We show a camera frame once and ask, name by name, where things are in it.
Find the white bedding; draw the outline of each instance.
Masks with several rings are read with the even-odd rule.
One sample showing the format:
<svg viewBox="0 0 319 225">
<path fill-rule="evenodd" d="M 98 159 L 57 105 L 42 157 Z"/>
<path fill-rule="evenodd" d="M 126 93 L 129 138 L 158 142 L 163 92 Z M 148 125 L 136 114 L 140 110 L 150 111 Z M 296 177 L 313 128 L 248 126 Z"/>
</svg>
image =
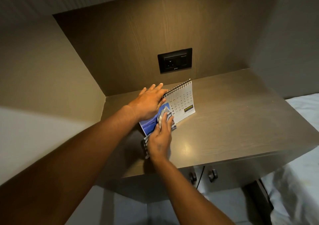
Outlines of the white bedding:
<svg viewBox="0 0 319 225">
<path fill-rule="evenodd" d="M 319 94 L 288 99 L 319 131 Z M 263 177 L 275 224 L 319 224 L 319 147 Z"/>
</svg>

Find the person's right arm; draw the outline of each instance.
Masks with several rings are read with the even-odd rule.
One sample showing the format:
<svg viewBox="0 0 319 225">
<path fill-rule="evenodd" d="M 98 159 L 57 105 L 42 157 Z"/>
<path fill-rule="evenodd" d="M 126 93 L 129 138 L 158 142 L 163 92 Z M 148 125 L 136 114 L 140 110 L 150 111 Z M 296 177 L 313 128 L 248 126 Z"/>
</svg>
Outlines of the person's right arm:
<svg viewBox="0 0 319 225">
<path fill-rule="evenodd" d="M 167 159 L 171 142 L 173 117 L 166 122 L 162 118 L 162 129 L 156 126 L 148 141 L 150 159 L 165 184 L 169 199 L 181 225 L 186 224 L 234 224 L 222 211 L 199 193 L 179 170 Z"/>
</svg>

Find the spiral binding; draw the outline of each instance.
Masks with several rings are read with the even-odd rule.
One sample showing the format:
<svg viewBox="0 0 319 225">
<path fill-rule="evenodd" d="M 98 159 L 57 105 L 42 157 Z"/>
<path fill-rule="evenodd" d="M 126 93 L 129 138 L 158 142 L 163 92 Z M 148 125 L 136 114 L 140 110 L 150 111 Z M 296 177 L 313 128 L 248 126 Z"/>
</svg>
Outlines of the spiral binding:
<svg viewBox="0 0 319 225">
<path fill-rule="evenodd" d="M 168 95 L 172 94 L 175 90 L 179 90 L 180 88 L 190 84 L 191 82 L 191 79 L 188 79 L 187 81 L 184 81 L 183 83 L 179 84 L 178 86 L 175 86 L 174 88 L 168 90 L 164 95 L 163 95 L 163 98 L 164 97 L 167 97 Z"/>
</svg>

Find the black handle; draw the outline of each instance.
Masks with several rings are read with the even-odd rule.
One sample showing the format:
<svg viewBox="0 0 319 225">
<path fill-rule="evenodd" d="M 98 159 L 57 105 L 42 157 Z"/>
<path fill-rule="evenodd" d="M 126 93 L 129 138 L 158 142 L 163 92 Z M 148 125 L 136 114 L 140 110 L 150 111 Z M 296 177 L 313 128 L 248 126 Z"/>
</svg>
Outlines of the black handle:
<svg viewBox="0 0 319 225">
<path fill-rule="evenodd" d="M 190 179 L 190 182 L 194 185 L 197 182 L 196 173 L 190 172 L 189 173 L 189 179 Z"/>
<path fill-rule="evenodd" d="M 217 170 L 213 169 L 212 173 L 208 175 L 209 181 L 213 182 L 218 178 Z"/>
</svg>

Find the gray and white cloth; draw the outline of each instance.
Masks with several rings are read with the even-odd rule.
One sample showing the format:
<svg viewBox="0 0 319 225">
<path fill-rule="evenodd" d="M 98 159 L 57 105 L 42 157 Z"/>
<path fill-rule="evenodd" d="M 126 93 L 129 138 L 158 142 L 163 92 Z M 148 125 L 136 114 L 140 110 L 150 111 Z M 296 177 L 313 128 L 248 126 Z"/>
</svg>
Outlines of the gray and white cloth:
<svg viewBox="0 0 319 225">
<path fill-rule="evenodd" d="M 168 108 L 168 107 L 165 107 L 161 113 L 157 116 L 157 123 L 159 124 L 159 127 L 161 129 L 161 125 L 162 125 L 162 118 L 163 118 L 163 115 L 164 113 L 167 112 L 167 120 L 169 120 L 169 118 L 172 116 L 172 112 L 171 110 Z M 173 122 L 172 124 L 172 131 L 175 130 L 177 127 L 176 127 L 176 124 Z M 151 132 L 149 135 L 147 135 L 145 138 L 144 138 L 144 149 L 145 149 L 145 153 L 146 153 L 146 156 L 145 158 L 148 159 L 150 156 L 148 154 L 148 150 L 147 150 L 147 143 L 148 143 L 148 138 L 150 137 L 150 135 L 152 134 L 153 132 Z"/>
</svg>

